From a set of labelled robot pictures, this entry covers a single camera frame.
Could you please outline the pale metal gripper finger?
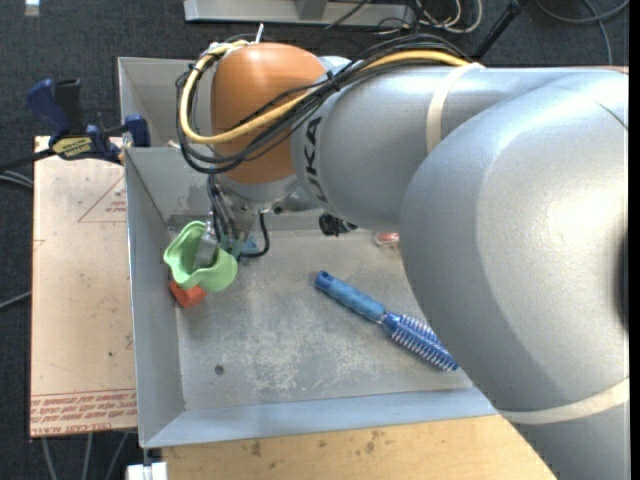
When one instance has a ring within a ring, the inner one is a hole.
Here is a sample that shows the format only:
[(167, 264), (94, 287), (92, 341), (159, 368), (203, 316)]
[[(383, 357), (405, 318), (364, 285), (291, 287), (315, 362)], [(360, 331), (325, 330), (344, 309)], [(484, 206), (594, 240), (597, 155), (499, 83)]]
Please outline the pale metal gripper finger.
[(214, 235), (204, 233), (195, 254), (195, 269), (210, 268), (216, 261), (218, 242)]

